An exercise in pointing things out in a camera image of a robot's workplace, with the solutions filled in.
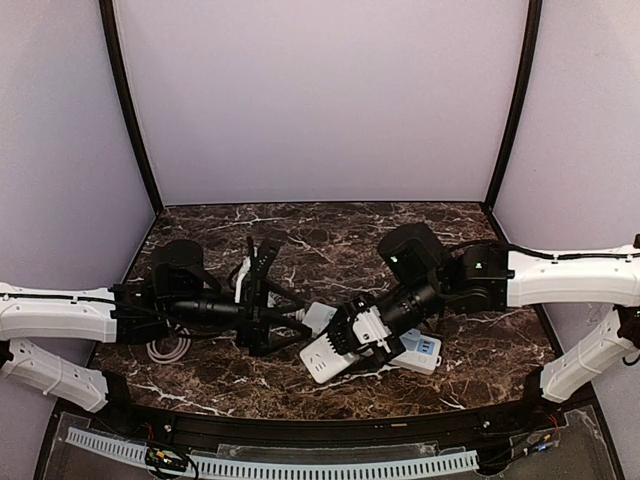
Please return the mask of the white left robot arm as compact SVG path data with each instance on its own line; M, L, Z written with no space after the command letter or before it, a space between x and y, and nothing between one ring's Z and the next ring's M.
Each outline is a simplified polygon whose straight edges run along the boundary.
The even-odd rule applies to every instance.
M233 331L253 357L306 340L304 301L274 283L269 270L280 244L250 243L232 271L230 291L204 266L193 240L153 250L148 276L136 284L93 290L38 290L1 286L1 375L97 413L130 401L123 376L74 364L42 349L40 339L144 345L175 338L193 340Z

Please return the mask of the white cube socket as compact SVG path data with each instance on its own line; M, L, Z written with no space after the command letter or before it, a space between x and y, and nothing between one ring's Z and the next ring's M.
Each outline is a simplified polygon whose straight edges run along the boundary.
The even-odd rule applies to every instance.
M363 359L361 354L339 354L324 333L303 348L299 357L314 381L324 384L343 374L352 365Z

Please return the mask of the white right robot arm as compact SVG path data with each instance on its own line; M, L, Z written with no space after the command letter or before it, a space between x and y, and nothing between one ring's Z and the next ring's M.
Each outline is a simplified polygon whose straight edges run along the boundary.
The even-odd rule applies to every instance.
M378 244L399 285L375 300L345 305L327 327L330 372L369 351L377 366L403 352L402 334L428 317L501 311L544 303L612 305L576 347L531 373L525 397L560 404L625 353L639 347L639 250L540 252L497 241L472 242L454 255L424 223L402 225Z

